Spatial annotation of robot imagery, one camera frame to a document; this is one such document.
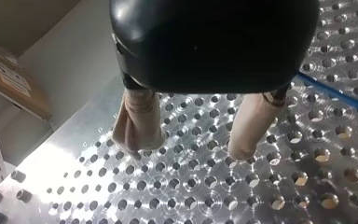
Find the white surface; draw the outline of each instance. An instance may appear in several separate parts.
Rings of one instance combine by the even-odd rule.
[[[48,96],[54,129],[119,76],[108,6],[81,1],[18,59]]]

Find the perforated metal plate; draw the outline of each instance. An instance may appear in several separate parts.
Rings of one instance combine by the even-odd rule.
[[[301,70],[358,98],[358,0],[321,2]],[[7,223],[358,224],[355,108],[294,79],[255,157],[237,162],[227,142],[241,96],[161,94],[169,137],[133,161],[109,140],[121,93],[117,79],[21,164],[22,183],[0,185]]]

